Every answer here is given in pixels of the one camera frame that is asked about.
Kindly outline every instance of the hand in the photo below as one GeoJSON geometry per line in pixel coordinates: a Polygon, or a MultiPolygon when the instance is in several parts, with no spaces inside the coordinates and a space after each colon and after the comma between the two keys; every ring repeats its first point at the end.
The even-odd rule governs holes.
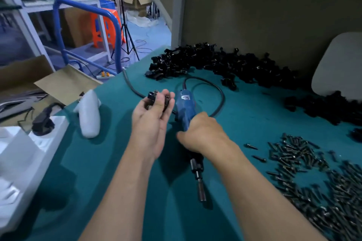
{"type": "Polygon", "coordinates": [[[185,148],[199,152],[208,159],[215,156],[215,151],[221,151],[219,147],[231,142],[216,119],[204,111],[195,115],[186,132],[177,133],[177,139],[185,148]]]}
{"type": "Polygon", "coordinates": [[[129,145],[144,151],[146,156],[157,159],[165,144],[167,122],[175,105],[175,94],[164,89],[158,92],[153,106],[146,110],[147,97],[142,99],[132,114],[132,133],[129,145]],[[165,96],[170,96],[167,109],[165,107],[165,96]]]}

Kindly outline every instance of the left hand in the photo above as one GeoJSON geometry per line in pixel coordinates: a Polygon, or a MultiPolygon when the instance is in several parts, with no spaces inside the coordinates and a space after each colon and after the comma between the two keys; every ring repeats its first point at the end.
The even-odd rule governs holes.
{"type": "Polygon", "coordinates": [[[153,106],[146,110],[147,97],[142,99],[132,114],[132,133],[129,145],[132,148],[143,151],[142,154],[157,159],[165,144],[167,122],[175,105],[175,94],[164,89],[158,92],[153,106]],[[167,109],[165,96],[170,96],[167,109]]]}

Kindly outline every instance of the blue metal railing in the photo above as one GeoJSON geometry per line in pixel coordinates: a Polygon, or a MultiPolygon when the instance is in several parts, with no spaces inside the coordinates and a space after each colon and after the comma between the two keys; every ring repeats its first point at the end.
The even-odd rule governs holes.
{"type": "Polygon", "coordinates": [[[73,0],[55,0],[54,4],[53,4],[53,19],[54,19],[54,32],[55,32],[55,37],[57,39],[57,43],[58,43],[58,46],[61,48],[61,56],[63,57],[64,59],[64,63],[67,65],[69,64],[70,62],[75,62],[77,63],[78,65],[80,65],[80,70],[83,71],[83,68],[81,67],[81,64],[79,61],[76,61],[76,60],[69,60],[68,58],[68,54],[78,58],[79,60],[82,60],[82,61],[85,61],[87,62],[88,64],[90,65],[93,65],[101,70],[104,70],[104,71],[107,71],[109,72],[110,74],[113,74],[113,75],[116,75],[116,74],[119,74],[121,71],[122,71],[122,66],[121,66],[121,63],[120,63],[120,46],[121,46],[121,28],[120,28],[120,24],[117,20],[117,18],[111,14],[111,12],[107,11],[107,10],[103,10],[101,8],[98,8],[98,7],[94,7],[94,6],[91,6],[91,5],[87,5],[87,4],[83,4],[83,3],[79,3],[77,1],[73,1],[73,0]],[[112,70],[109,70],[101,65],[98,65],[97,63],[94,63],[92,61],[88,61],[86,58],[84,57],[81,57],[75,53],[72,53],[71,51],[68,51],[66,50],[66,47],[64,45],[64,42],[63,42],[63,39],[61,37],[61,20],[59,18],[59,6],[61,4],[66,4],[66,5],[69,5],[69,6],[72,6],[72,7],[75,7],[75,8],[79,8],[81,10],[85,10],[85,11],[88,11],[88,12],[92,12],[92,13],[95,13],[95,14],[98,14],[98,15],[102,15],[103,17],[107,17],[109,18],[112,22],[113,22],[113,25],[114,25],[114,28],[115,28],[115,68],[116,68],[116,71],[117,72],[114,72],[112,70]]]}

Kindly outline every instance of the forearm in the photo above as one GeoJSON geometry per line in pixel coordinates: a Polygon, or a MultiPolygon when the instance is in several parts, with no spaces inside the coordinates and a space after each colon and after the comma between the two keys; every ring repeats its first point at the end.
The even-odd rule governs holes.
{"type": "Polygon", "coordinates": [[[211,161],[221,174],[246,240],[326,240],[235,143],[222,147],[224,156],[211,161]]]}
{"type": "Polygon", "coordinates": [[[132,146],[125,150],[102,202],[79,241],[142,238],[148,178],[153,159],[132,146]]]}

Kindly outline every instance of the green workbench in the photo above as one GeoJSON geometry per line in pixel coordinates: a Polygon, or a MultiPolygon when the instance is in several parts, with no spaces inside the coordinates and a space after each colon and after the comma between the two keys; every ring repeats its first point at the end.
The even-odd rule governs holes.
{"type": "MultiPolygon", "coordinates": [[[[133,86],[145,95],[155,89],[181,89],[182,76],[161,81],[144,76],[151,57],[162,53],[165,48],[161,47],[127,69],[133,86]]],[[[220,76],[212,71],[194,70],[190,74],[221,87],[220,76]]],[[[238,90],[235,92],[222,87],[226,102],[216,119],[264,175],[265,171],[273,170],[276,163],[268,160],[263,164],[251,155],[267,157],[267,142],[278,142],[284,132],[302,136],[324,150],[334,150],[339,159],[362,164],[360,145],[347,137],[352,125],[342,123],[333,126],[322,118],[309,117],[301,109],[292,113],[283,107],[284,97],[305,93],[282,88],[266,89],[240,80],[236,83],[238,90]],[[258,147],[259,151],[244,148],[244,143],[258,147]]],[[[198,109],[210,114],[219,105],[219,92],[212,86],[198,80],[188,80],[187,85],[194,94],[198,109]]],[[[100,134],[94,139],[82,137],[77,115],[72,113],[75,103],[63,111],[70,121],[68,130],[19,228],[4,235],[1,240],[76,241],[80,236],[126,148],[131,133],[131,114],[140,100],[125,84],[122,75],[112,78],[95,91],[102,102],[100,134]]],[[[175,138],[179,130],[180,125],[172,115],[165,148],[151,171],[143,240],[242,239],[220,176],[207,160],[203,175],[209,202],[206,206],[198,202],[194,176],[184,149],[175,138]]],[[[327,159],[337,166],[329,157],[327,159]]],[[[316,182],[324,186],[323,180],[325,174],[317,169],[300,173],[296,178],[300,186],[316,182]]]]}

